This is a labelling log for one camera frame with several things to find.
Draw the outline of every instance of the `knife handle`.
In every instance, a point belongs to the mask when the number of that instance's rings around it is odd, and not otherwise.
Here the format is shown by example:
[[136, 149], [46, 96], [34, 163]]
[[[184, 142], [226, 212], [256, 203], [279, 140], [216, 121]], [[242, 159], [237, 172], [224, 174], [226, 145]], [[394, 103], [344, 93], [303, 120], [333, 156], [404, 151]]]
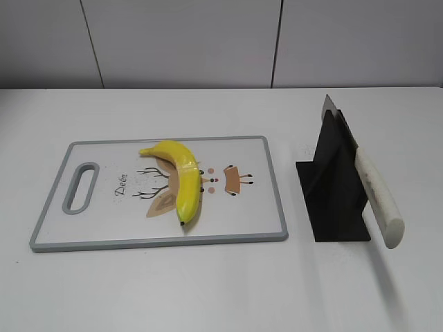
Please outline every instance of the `knife handle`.
[[404, 233], [404, 221], [397, 204], [383, 177], [360, 147], [357, 148], [354, 164], [368, 195], [386, 247], [393, 249], [399, 245]]

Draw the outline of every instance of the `knife holder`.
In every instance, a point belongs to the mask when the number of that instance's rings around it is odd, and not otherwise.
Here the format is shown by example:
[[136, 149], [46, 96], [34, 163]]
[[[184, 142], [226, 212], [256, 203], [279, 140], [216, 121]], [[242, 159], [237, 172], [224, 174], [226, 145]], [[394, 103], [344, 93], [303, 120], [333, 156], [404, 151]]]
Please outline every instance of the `knife holder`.
[[296, 167], [316, 242], [369, 241], [361, 213], [368, 201], [343, 123], [325, 112], [314, 160]]

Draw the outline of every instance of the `cutting board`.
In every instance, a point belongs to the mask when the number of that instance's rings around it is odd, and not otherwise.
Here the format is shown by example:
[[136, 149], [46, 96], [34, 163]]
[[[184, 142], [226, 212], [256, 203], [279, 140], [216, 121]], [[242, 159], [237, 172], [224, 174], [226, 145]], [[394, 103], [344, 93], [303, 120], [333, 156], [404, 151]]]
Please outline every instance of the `cutting board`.
[[199, 163], [197, 216], [180, 226], [177, 171], [138, 150], [160, 140], [72, 143], [30, 239], [34, 252], [282, 241], [288, 237], [263, 136], [174, 139]]

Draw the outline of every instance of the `white table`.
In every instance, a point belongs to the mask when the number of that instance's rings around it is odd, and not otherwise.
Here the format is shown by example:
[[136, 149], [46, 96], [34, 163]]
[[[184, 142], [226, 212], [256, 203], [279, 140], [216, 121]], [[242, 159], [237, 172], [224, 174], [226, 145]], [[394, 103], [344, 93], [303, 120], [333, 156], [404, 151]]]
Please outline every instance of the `white table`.
[[[294, 163], [325, 94], [384, 175], [398, 248], [315, 243]], [[0, 331], [443, 331], [443, 90], [0, 91]], [[28, 240], [75, 140], [265, 135], [289, 238], [35, 254]]]

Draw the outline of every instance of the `knife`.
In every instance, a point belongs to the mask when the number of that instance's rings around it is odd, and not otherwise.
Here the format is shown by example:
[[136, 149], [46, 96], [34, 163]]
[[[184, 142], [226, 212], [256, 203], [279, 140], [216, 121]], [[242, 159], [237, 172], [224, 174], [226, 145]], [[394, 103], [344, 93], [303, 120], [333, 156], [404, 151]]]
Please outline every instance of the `knife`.
[[383, 236], [386, 247], [393, 249], [399, 245], [404, 234], [404, 221], [400, 215], [397, 204], [383, 180], [383, 177], [369, 159], [368, 155], [366, 155], [364, 150], [359, 147], [354, 139], [354, 136], [346, 123], [345, 117], [341, 111], [335, 107], [331, 98], [326, 95], [321, 113], [322, 120], [328, 109], [332, 112], [332, 115], [336, 120], [339, 120], [344, 124], [343, 133], [349, 138], [351, 149], [355, 152], [354, 165], [359, 173], [363, 187], [365, 188], [375, 219], [379, 225], [381, 235]]

